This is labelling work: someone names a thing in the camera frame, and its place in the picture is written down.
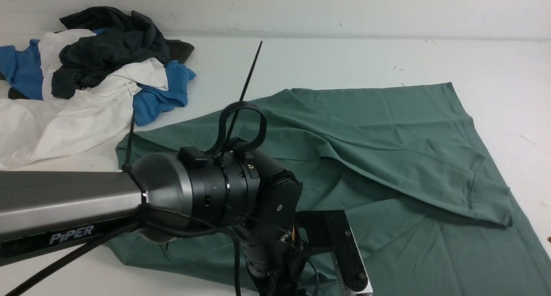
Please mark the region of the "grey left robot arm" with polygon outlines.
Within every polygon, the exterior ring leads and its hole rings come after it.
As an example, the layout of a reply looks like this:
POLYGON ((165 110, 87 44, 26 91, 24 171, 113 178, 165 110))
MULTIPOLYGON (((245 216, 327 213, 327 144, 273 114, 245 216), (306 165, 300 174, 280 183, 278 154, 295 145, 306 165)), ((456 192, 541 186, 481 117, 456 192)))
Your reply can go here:
POLYGON ((300 294, 306 259, 295 211, 302 184, 258 149, 151 153, 122 172, 2 171, 1 265, 78 249, 10 291, 19 296, 73 260, 126 232, 158 244, 226 233, 262 296, 300 294))

